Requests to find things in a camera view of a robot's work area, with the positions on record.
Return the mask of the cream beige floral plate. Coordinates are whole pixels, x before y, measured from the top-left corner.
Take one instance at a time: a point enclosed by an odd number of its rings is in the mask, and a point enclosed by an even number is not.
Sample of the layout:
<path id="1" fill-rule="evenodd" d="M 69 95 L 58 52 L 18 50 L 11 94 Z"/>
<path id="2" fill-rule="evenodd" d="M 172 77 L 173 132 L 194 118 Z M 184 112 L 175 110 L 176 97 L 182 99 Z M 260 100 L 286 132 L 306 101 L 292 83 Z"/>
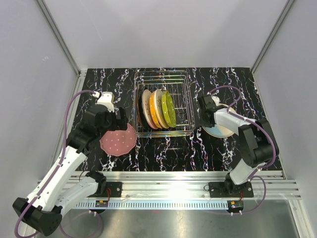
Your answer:
<path id="1" fill-rule="evenodd" d="M 203 129 L 207 134 L 216 138 L 228 138 L 234 134 L 233 131 L 229 130 L 228 128 L 216 124 L 213 127 L 205 127 Z"/>

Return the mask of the dark brown round plate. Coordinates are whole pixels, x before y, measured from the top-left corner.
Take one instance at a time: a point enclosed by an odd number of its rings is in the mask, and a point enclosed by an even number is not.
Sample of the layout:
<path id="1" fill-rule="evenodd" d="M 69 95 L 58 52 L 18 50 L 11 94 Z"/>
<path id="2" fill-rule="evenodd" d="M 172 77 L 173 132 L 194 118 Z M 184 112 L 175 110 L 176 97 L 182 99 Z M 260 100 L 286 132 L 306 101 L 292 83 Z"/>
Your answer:
<path id="1" fill-rule="evenodd" d="M 147 123 L 147 120 L 144 116 L 144 111 L 142 108 L 142 94 L 144 92 L 145 88 L 141 87 L 140 89 L 138 89 L 138 93 L 137 93 L 137 108 L 138 108 L 138 116 L 139 116 L 139 120 L 140 123 L 142 125 L 142 127 L 147 130 L 149 129 L 149 125 Z"/>

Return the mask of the orange dotted scalloped plate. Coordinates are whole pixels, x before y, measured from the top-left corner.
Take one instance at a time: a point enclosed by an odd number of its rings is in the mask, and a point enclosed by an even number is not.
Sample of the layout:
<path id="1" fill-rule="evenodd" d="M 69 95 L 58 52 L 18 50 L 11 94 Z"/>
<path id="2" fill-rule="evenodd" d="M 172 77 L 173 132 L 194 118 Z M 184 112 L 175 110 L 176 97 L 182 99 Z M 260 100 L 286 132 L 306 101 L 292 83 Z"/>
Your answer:
<path id="1" fill-rule="evenodd" d="M 162 129 L 162 126 L 158 121 L 156 111 L 155 111 L 154 93 L 151 94 L 149 103 L 150 103 L 150 113 L 151 113 L 152 120 L 157 128 Z"/>

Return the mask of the cream pink floral plate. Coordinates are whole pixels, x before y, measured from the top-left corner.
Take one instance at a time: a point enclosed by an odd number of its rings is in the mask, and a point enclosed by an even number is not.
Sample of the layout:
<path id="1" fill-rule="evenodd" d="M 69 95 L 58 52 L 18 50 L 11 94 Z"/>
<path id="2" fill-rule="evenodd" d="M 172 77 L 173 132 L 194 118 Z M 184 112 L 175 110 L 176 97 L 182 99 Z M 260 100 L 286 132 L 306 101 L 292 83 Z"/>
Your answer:
<path id="1" fill-rule="evenodd" d="M 151 116 L 151 110 L 150 110 L 150 96 L 151 92 L 148 89 L 145 89 L 142 93 L 142 108 L 143 108 L 143 114 L 146 118 L 146 121 L 150 128 L 157 129 L 152 116 Z"/>

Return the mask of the green dotted scalloped plate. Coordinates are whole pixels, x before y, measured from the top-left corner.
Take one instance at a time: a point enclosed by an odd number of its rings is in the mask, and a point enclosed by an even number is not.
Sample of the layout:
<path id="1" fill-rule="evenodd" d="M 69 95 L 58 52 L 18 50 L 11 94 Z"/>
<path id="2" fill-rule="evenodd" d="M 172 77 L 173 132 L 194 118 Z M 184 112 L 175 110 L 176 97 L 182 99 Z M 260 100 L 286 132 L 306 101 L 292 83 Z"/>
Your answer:
<path id="1" fill-rule="evenodd" d="M 173 98 L 168 91 L 163 93 L 161 98 L 161 105 L 163 110 L 164 119 L 169 127 L 176 127 L 176 112 Z"/>

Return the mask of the metal wire dish rack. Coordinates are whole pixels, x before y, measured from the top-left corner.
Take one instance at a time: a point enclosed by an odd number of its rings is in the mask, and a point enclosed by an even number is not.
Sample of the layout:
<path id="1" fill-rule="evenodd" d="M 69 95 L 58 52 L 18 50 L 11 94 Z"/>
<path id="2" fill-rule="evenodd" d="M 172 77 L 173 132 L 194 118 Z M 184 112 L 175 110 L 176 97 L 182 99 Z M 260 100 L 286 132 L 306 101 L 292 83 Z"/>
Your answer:
<path id="1" fill-rule="evenodd" d="M 138 105 L 141 92 L 148 89 L 168 91 L 175 106 L 176 128 L 152 129 L 142 125 L 145 117 L 139 116 Z M 159 70 L 137 72 L 134 77 L 133 127 L 138 137 L 172 137 L 190 135 L 195 127 L 191 91 L 187 72 L 183 70 Z"/>

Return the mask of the cream orange floral plate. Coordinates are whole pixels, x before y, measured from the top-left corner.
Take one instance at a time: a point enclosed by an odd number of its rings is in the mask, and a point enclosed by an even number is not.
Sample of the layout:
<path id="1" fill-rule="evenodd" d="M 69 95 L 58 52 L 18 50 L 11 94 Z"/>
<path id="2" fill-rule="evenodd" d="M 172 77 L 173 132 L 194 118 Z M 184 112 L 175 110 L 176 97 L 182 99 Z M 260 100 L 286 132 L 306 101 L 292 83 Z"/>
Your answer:
<path id="1" fill-rule="evenodd" d="M 162 128 L 168 129 L 169 126 L 164 118 L 164 113 L 162 110 L 162 104 L 161 104 L 161 99 L 163 96 L 163 92 L 160 89 L 157 89 L 154 92 L 154 106 L 155 106 L 155 112 L 158 118 L 158 121 Z"/>

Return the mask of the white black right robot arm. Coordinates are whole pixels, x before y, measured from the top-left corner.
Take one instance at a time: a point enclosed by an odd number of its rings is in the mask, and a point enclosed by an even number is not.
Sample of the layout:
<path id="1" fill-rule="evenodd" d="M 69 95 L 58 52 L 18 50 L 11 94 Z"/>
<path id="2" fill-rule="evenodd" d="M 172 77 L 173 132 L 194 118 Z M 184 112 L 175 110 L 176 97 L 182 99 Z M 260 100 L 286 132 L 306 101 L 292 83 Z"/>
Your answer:
<path id="1" fill-rule="evenodd" d="M 252 198 L 251 178 L 273 163 L 279 153 L 272 129 L 266 119 L 243 117 L 224 105 L 217 104 L 211 95 L 198 98 L 201 126 L 223 126 L 239 137 L 241 160 L 223 182 L 209 182 L 211 198 Z"/>

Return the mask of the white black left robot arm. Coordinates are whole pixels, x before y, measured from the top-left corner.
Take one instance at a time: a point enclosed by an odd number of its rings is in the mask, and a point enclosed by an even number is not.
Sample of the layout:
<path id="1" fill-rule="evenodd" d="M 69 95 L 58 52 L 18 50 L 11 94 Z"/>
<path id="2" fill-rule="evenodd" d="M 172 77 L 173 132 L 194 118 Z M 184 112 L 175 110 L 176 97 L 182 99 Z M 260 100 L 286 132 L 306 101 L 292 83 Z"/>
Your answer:
<path id="1" fill-rule="evenodd" d="M 19 217 L 16 225 L 24 222 L 37 234 L 49 236 L 58 228 L 62 217 L 78 202 L 85 197 L 101 197 L 108 192 L 106 176 L 97 171 L 88 172 L 68 192 L 62 192 L 62 189 L 106 132 L 126 129 L 124 108 L 119 108 L 117 116 L 104 105 L 91 106 L 79 125 L 64 139 L 61 154 L 40 184 L 26 198 L 18 197 L 14 201 L 12 207 Z"/>

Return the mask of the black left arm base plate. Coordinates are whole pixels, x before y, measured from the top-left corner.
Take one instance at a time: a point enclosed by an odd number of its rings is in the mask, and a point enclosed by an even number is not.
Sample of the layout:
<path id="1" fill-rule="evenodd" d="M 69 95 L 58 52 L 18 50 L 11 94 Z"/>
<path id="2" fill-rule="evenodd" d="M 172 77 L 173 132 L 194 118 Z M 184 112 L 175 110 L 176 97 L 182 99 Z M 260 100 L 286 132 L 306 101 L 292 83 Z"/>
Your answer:
<path id="1" fill-rule="evenodd" d="M 99 197 L 108 197 L 108 195 L 110 195 L 110 198 L 120 198 L 122 194 L 122 186 L 123 183 L 120 181 L 106 182 L 101 187 Z"/>

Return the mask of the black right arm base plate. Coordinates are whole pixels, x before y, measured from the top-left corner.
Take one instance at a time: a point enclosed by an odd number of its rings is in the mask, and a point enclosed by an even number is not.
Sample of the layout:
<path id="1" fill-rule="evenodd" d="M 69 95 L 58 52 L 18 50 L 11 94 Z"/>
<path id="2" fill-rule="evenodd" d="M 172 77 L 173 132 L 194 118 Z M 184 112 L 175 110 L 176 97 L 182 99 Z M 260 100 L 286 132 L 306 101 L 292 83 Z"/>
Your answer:
<path id="1" fill-rule="evenodd" d="M 246 182 L 235 185 L 230 182 L 209 182 L 209 192 L 211 198 L 253 198 L 254 192 L 252 184 Z"/>

